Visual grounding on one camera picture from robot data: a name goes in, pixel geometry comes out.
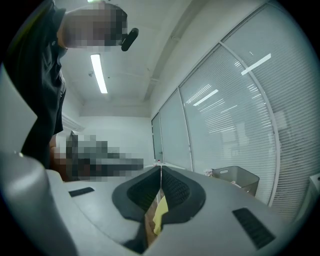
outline gray plastic basket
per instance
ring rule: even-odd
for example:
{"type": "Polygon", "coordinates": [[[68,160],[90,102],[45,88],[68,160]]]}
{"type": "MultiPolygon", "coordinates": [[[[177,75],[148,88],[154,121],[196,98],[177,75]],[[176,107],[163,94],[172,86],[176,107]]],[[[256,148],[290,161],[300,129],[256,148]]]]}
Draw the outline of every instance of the gray plastic basket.
{"type": "Polygon", "coordinates": [[[212,176],[227,182],[235,181],[247,193],[256,196],[260,178],[239,166],[213,169],[212,176]]]}

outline ceiling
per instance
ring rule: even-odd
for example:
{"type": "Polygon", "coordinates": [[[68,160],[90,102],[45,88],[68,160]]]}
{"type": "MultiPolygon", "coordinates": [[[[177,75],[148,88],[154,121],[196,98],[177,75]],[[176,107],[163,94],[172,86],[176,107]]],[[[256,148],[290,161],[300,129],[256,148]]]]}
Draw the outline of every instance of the ceiling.
{"type": "MultiPolygon", "coordinates": [[[[111,47],[99,52],[108,94],[102,94],[93,72],[90,55],[83,49],[69,49],[61,59],[67,88],[72,87],[84,106],[141,106],[148,102],[159,75],[179,42],[183,30],[195,15],[197,0],[110,0],[128,14],[128,32],[139,29],[139,36],[127,52],[111,47]]],[[[87,0],[56,0],[67,11],[88,4],[87,0]]]]}

